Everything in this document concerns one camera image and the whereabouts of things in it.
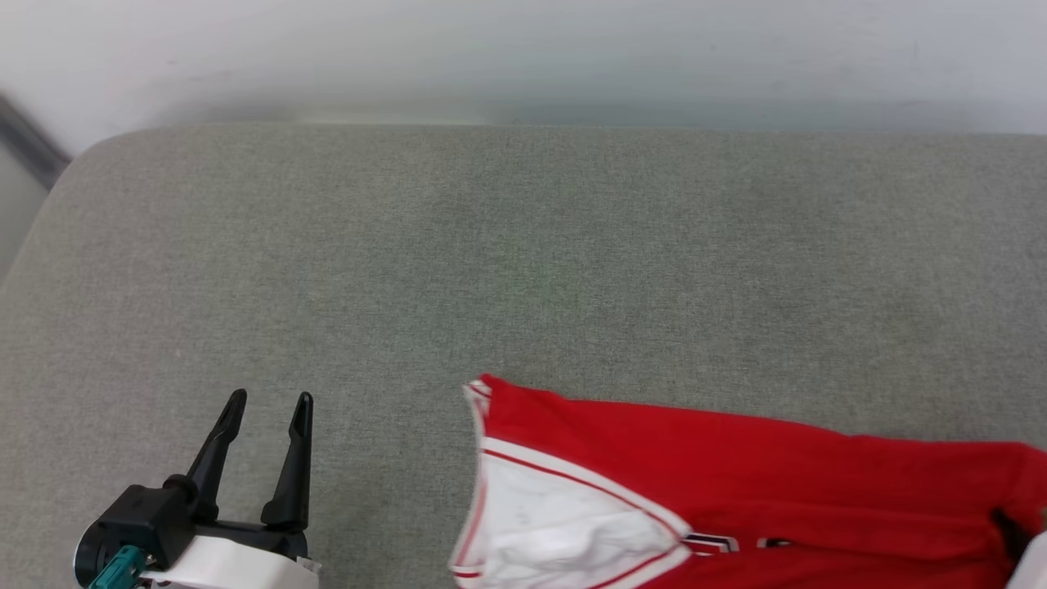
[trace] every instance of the teal connector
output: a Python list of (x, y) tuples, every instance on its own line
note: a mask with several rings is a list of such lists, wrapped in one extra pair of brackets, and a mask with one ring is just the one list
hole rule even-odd
[(135, 546), (125, 546), (87, 589), (134, 589), (144, 570), (146, 553)]

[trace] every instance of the red stripe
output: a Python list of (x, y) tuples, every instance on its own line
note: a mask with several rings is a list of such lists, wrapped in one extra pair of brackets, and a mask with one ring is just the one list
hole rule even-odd
[(488, 393), (485, 393), (484, 391), (481, 391), (474, 385), (469, 385), (469, 388), (472, 389), (472, 392), (476, 393), (477, 395), (480, 395), (482, 398), (491, 399), (491, 395), (489, 395)]
[(618, 496), (618, 495), (616, 495), (616, 494), (614, 494), (614, 493), (611, 493), (611, 492), (609, 492), (609, 491), (607, 491), (607, 490), (605, 490), (605, 489), (603, 489), (601, 486), (595, 485), (595, 484), (593, 484), (593, 483), (591, 483), (588, 481), (584, 481), (582, 479), (579, 479), (577, 477), (573, 477), (571, 475), (567, 475), (565, 473), (561, 473), (559, 471), (554, 471), (552, 469), (547, 469), (544, 467), (539, 467), (537, 465), (532, 465), (531, 462), (527, 462), (525, 460), (520, 460), (519, 458), (513, 458), (512, 456), (508, 456), (506, 454), (502, 454), (500, 452), (495, 452), (493, 450), (484, 449), (484, 454), (490, 454), (491, 456), (495, 456), (497, 458), (502, 458), (503, 460), (509, 460), (510, 462), (515, 462), (517, 465), (527, 467), (529, 469), (534, 469), (535, 471), (541, 471), (542, 473), (549, 473), (550, 475), (556, 475), (558, 477), (563, 477), (564, 479), (574, 481), (576, 483), (581, 483), (581, 484), (583, 484), (585, 486), (595, 489), (597, 491), (602, 491), (603, 493), (606, 493), (607, 495), (614, 497), (615, 499), (618, 499), (619, 501), (621, 501), (621, 502), (629, 505), (630, 507), (640, 509), (641, 512), (647, 514), (648, 516), (650, 516), (651, 518), (653, 518), (655, 521), (658, 521), (658, 523), (660, 523), (663, 526), (665, 526), (665, 528), (669, 530), (669, 534), (672, 535), (673, 538), (676, 538), (678, 536), (676, 534), (676, 530), (673, 529), (673, 527), (671, 525), (667, 524), (664, 520), (662, 520), (662, 518), (655, 516), (654, 514), (651, 514), (647, 509), (644, 509), (643, 507), (641, 507), (640, 505), (637, 505), (636, 503), (629, 501), (628, 499), (626, 499), (624, 497), (620, 497), (620, 496)]
[[(481, 401), (473, 400), (472, 403), (476, 407), (476, 415), (483, 415), (484, 408), (481, 406)], [(466, 535), (465, 542), (462, 543), (462, 551), (459, 552), (459, 558), (454, 561), (455, 566), (462, 566), (462, 561), (469, 553), (469, 545), (472, 544), (473, 537), (476, 536), (476, 529), (480, 528), (480, 520), (484, 517), (484, 503), (487, 501), (487, 477), (484, 476), (484, 465), (480, 460), (476, 461), (476, 476), (480, 477), (480, 490), (477, 491), (480, 497), (476, 499), (476, 508), (472, 513), (469, 534)]]
[(638, 570), (644, 568), (645, 566), (647, 566), (647, 565), (649, 565), (651, 563), (655, 563), (658, 561), (661, 561), (662, 559), (668, 557), (669, 553), (672, 552), (675, 549), (676, 549), (676, 547), (673, 546), (672, 548), (669, 548), (668, 551), (663, 552), (663, 553), (661, 553), (658, 557), (654, 557), (652, 559), (647, 559), (646, 561), (644, 561), (644, 562), (640, 563), (639, 565), (630, 568), (629, 570), (623, 572), (622, 574), (616, 576), (615, 579), (611, 579), (610, 581), (604, 581), (600, 585), (594, 585), (593, 587), (589, 587), (589, 589), (600, 589), (601, 587), (606, 587), (606, 586), (608, 586), (608, 585), (610, 585), (612, 583), (617, 583), (617, 582), (625, 579), (626, 576), (629, 576), (630, 574), (637, 572)]

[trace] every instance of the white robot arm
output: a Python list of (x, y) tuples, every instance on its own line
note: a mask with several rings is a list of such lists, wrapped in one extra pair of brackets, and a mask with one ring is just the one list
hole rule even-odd
[(73, 575), (87, 589), (317, 589), (309, 560), (313, 399), (302, 393), (262, 524), (218, 520), (218, 485), (240, 432), (247, 391), (232, 393), (186, 475), (160, 489), (131, 485), (84, 533)]

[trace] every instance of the gray cushion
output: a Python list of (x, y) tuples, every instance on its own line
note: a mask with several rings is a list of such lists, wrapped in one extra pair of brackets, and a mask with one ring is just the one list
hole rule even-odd
[(210, 126), (80, 157), (0, 290), (4, 586), (250, 392), (257, 521), (316, 399), (322, 587), (450, 587), (459, 386), (1047, 446), (1047, 139)]

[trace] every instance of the red jersey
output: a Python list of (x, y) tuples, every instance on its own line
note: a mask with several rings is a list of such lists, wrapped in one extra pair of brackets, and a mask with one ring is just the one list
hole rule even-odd
[(1002, 588), (994, 512), (1041, 529), (1047, 455), (466, 387), (481, 463), (465, 589)]

